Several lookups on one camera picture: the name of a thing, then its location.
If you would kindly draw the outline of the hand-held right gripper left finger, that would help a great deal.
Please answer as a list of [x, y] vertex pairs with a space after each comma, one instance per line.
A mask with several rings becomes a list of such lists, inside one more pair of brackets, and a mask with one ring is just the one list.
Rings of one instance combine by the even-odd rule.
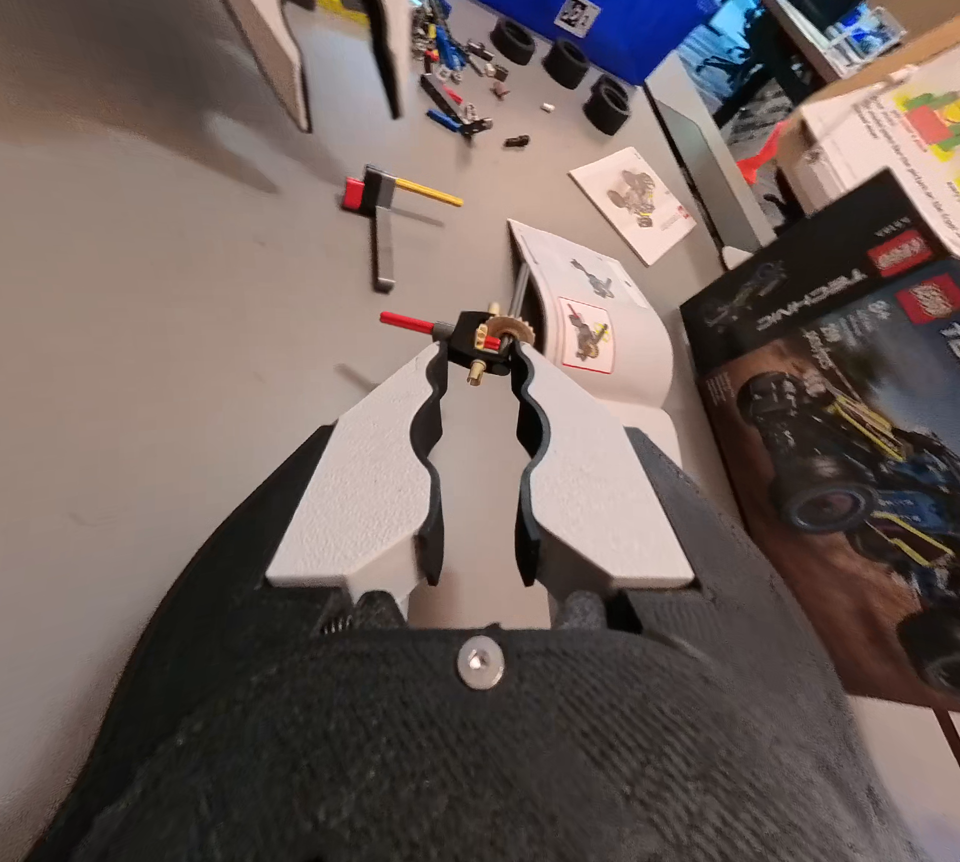
[[332, 589], [352, 603], [435, 586], [445, 556], [440, 476], [448, 349], [431, 343], [333, 425], [266, 571], [276, 588]]

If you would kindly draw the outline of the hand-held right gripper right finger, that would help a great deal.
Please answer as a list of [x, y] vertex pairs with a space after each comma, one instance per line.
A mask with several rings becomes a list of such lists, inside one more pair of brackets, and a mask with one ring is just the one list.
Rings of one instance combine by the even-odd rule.
[[675, 424], [654, 400], [596, 398], [532, 345], [511, 354], [516, 436], [530, 460], [519, 484], [515, 557], [547, 593], [549, 619], [577, 592], [671, 592], [696, 576], [639, 454], [646, 439], [681, 461]]

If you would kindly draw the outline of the black gear frame assembly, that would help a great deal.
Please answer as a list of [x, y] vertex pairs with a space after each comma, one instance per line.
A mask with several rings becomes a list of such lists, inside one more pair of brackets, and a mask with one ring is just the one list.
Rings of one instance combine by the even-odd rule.
[[382, 311], [379, 321], [392, 328], [401, 328], [427, 335], [445, 346], [450, 363], [467, 370], [467, 383], [479, 386], [487, 376], [507, 376], [511, 359], [521, 343], [534, 346], [534, 327], [522, 318], [522, 304], [529, 287], [531, 270], [522, 263], [513, 285], [506, 312], [497, 302], [487, 311], [463, 311], [454, 323], [427, 321], [390, 311]]

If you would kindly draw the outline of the grey beam yellow axle assembly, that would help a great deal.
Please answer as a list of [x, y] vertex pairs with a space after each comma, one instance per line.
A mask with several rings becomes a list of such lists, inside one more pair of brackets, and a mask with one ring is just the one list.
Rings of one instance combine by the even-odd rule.
[[410, 193], [453, 208], [462, 208], [464, 200], [434, 187], [412, 182], [368, 163], [361, 177], [348, 176], [340, 208], [365, 218], [369, 223], [371, 287], [389, 294], [396, 285], [392, 213], [398, 191]]

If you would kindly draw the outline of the toy car set box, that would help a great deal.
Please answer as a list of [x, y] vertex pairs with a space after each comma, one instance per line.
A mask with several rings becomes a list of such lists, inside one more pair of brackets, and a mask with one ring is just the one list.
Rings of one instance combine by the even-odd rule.
[[679, 309], [749, 535], [852, 695], [958, 712], [958, 256], [889, 170]]

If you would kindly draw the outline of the open instruction booklet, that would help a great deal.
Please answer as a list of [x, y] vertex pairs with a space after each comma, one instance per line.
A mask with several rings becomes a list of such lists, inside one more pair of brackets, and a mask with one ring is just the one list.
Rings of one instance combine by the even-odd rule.
[[673, 346], [636, 281], [611, 256], [514, 219], [507, 225], [528, 271], [519, 314], [534, 328], [537, 350], [681, 466], [666, 412]]

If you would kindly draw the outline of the closed instruction booklet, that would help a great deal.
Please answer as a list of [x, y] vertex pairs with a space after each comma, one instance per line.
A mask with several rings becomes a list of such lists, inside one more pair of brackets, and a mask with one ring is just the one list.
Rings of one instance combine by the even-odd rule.
[[569, 175], [647, 266], [697, 226], [691, 212], [634, 147], [572, 169]]

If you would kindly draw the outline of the grey flat stand base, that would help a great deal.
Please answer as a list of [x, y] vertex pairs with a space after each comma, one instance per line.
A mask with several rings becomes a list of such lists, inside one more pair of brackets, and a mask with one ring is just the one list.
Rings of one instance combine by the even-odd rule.
[[677, 50], [667, 54], [642, 88], [678, 164], [691, 211], [717, 254], [738, 262], [772, 243], [774, 228]]

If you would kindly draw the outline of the red plastic piece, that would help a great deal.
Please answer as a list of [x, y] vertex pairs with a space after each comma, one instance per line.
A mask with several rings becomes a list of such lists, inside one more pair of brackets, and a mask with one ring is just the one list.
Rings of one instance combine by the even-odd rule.
[[781, 135], [783, 134], [786, 125], [786, 120], [778, 122], [776, 125], [774, 125], [771, 134], [764, 141], [762, 147], [755, 154], [737, 161], [737, 169], [747, 185], [756, 185], [762, 168], [771, 161], [776, 160], [779, 152]]

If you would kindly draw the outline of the office desk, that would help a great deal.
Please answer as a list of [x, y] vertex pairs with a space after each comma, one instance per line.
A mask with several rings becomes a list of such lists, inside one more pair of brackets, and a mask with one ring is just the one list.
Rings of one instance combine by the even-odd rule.
[[857, 74], [867, 64], [906, 42], [906, 29], [883, 6], [863, 3], [851, 21], [817, 28], [789, 0], [760, 0], [804, 64], [824, 83]]

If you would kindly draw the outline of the cardboard box with instruction sheet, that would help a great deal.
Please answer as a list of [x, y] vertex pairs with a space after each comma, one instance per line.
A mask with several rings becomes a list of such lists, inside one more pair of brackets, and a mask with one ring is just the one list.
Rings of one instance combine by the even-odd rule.
[[826, 192], [845, 193], [888, 169], [958, 254], [958, 44], [865, 88], [808, 101], [799, 118]]

